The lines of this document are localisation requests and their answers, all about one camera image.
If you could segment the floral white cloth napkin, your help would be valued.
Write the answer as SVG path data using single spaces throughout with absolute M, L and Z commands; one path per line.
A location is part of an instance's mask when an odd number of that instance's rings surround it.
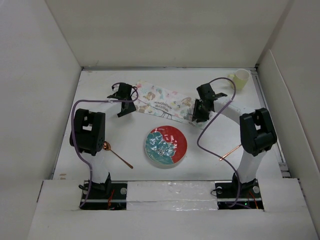
M 207 122 L 192 121 L 195 98 L 172 91 L 149 82 L 135 84 L 138 100 L 134 102 L 136 111 L 186 125 L 204 129 Z

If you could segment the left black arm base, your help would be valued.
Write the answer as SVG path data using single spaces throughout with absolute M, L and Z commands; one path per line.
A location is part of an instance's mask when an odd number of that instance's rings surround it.
M 81 210 L 107 210 L 122 211 L 127 209 L 127 190 L 126 181 L 111 181 L 105 183 L 92 182 L 87 197 L 89 181 L 78 186 L 82 190 L 79 208 Z

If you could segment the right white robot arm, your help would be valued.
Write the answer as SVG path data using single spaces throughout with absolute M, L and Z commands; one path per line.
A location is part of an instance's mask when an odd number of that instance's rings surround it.
M 239 125 L 243 154 L 237 169 L 237 181 L 231 184 L 231 191 L 237 197 L 249 192 L 249 182 L 256 178 L 259 165 L 272 146 L 277 142 L 276 131 L 269 111 L 262 107 L 253 109 L 232 101 L 225 93 L 215 93 L 209 83 L 197 89 L 199 99 L 195 100 L 192 121 L 206 122 L 210 113 L 222 114 Z

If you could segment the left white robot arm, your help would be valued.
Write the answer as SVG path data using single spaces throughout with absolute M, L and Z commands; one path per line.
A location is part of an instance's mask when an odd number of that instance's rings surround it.
M 109 171 L 96 156 L 105 146 L 106 120 L 120 118 L 136 111 L 138 88 L 118 82 L 111 86 L 116 90 L 104 100 L 77 100 L 71 109 L 71 132 L 69 143 L 77 156 L 89 167 L 89 182 L 95 184 L 94 192 L 100 198 L 111 194 L 106 182 Z

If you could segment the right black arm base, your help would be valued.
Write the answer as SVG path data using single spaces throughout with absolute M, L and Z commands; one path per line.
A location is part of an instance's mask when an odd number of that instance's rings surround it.
M 263 210 L 263 200 L 258 180 L 238 185 L 236 176 L 232 180 L 218 180 L 210 194 L 216 197 L 219 210 Z

